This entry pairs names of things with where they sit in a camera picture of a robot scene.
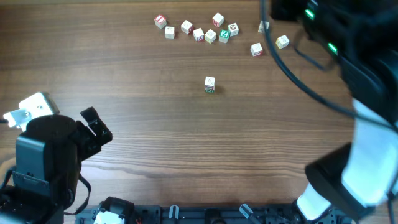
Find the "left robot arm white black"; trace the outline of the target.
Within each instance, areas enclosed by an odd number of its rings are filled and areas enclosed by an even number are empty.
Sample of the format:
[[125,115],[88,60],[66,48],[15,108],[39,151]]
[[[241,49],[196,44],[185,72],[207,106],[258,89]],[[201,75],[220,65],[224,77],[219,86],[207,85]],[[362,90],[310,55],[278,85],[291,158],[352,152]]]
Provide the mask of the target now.
[[1,184],[1,223],[63,223],[82,182],[81,163],[113,139],[89,107],[85,122],[59,114],[28,122],[16,139],[16,165]]

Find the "plain white wooden block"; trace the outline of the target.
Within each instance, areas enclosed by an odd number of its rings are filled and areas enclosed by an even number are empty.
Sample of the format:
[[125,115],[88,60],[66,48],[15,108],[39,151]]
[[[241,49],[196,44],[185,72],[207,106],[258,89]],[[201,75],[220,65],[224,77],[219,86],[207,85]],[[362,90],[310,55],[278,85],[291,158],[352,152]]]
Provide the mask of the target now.
[[175,38],[175,27],[166,26],[165,27],[165,38],[174,39]]

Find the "white block red sketch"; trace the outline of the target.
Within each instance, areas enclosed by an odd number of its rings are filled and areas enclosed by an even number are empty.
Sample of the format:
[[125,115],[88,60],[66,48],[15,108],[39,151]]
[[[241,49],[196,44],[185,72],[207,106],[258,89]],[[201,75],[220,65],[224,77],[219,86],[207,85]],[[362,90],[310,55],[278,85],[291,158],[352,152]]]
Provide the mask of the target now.
[[214,90],[215,89],[215,77],[206,77],[205,78],[205,89],[206,90]]

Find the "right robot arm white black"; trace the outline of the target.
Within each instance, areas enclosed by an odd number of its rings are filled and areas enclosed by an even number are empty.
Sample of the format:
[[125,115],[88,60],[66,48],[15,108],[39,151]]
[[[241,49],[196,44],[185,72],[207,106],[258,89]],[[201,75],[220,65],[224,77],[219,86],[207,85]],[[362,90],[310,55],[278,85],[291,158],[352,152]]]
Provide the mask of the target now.
[[354,120],[353,139],[305,168],[308,185],[294,203],[295,223],[315,223],[337,208],[358,222],[386,204],[394,223],[397,200],[397,2],[263,1],[263,22],[302,25],[306,35],[340,67],[352,97],[345,108],[316,93],[295,76],[277,53],[282,42],[264,38],[285,75],[318,103]]

